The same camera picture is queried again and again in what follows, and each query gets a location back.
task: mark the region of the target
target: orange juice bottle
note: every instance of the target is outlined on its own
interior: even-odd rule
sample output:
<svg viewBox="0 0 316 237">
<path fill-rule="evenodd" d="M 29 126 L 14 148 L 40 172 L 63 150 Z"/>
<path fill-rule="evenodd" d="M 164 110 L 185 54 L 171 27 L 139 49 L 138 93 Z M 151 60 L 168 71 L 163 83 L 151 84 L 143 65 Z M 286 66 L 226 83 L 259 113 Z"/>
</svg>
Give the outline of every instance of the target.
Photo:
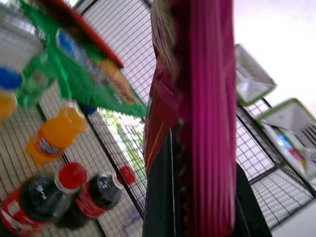
<svg viewBox="0 0 316 237">
<path fill-rule="evenodd" d="M 29 140 L 26 152 L 35 164 L 51 162 L 61 157 L 79 134 L 85 132 L 88 123 L 75 104 L 60 109 L 57 117 L 44 123 L 36 135 Z"/>
<path fill-rule="evenodd" d="M 16 71 L 0 67 L 0 131 L 2 121 L 16 111 L 14 90 L 22 83 L 22 77 Z"/>
</svg>

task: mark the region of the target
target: red bottle cap on shelf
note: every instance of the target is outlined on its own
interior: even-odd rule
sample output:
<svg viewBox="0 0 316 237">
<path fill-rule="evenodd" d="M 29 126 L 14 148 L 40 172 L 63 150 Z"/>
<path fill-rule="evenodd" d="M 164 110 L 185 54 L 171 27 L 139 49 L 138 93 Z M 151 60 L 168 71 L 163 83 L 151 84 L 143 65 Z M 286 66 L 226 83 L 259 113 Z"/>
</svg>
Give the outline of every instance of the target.
<svg viewBox="0 0 316 237">
<path fill-rule="evenodd" d="M 71 162 L 59 170 L 58 178 L 66 189 L 75 190 L 87 180 L 87 172 L 81 164 Z"/>
<path fill-rule="evenodd" d="M 132 183 L 135 182 L 136 180 L 136 176 L 135 176 L 135 171 L 129 167 L 129 166 L 123 166 L 119 172 L 121 173 L 121 175 L 123 176 L 125 182 L 130 185 Z M 119 176 L 117 175 L 117 179 L 118 179 L 118 182 L 120 184 L 123 184 L 122 181 L 120 180 Z"/>
</svg>

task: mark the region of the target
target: green chip bag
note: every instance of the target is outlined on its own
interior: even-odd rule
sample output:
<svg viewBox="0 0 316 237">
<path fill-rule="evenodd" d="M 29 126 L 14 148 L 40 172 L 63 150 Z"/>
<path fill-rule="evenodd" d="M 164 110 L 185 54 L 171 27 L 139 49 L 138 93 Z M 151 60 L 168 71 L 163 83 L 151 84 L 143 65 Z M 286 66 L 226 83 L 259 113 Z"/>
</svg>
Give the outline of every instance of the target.
<svg viewBox="0 0 316 237">
<path fill-rule="evenodd" d="M 58 74 L 61 98 L 144 117 L 146 107 L 119 68 L 92 46 L 78 43 L 53 18 L 21 3 L 25 15 L 45 33 L 46 52 Z"/>
</svg>

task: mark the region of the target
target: bottle label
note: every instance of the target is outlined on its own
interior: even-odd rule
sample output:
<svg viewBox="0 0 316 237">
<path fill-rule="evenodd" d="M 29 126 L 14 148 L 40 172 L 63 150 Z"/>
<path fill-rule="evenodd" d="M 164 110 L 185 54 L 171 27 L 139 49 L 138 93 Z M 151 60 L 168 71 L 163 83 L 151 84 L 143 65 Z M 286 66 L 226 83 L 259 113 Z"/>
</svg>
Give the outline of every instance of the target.
<svg viewBox="0 0 316 237">
<path fill-rule="evenodd" d="M 22 210 L 19 197 L 21 188 L 10 193 L 1 205 L 1 220 L 13 234 L 27 237 L 31 233 L 42 230 L 51 223 L 41 223 L 30 219 Z"/>
<path fill-rule="evenodd" d="M 106 212 L 106 210 L 100 208 L 93 200 L 89 193 L 89 183 L 82 189 L 79 197 L 75 200 L 79 210 L 89 218 L 98 218 L 100 215 Z"/>
<path fill-rule="evenodd" d="M 51 145 L 45 138 L 42 129 L 38 131 L 38 133 L 33 136 L 33 145 L 38 152 L 40 152 L 43 156 L 48 158 L 60 157 L 64 150 L 63 148 L 58 148 L 56 146 Z"/>
</svg>

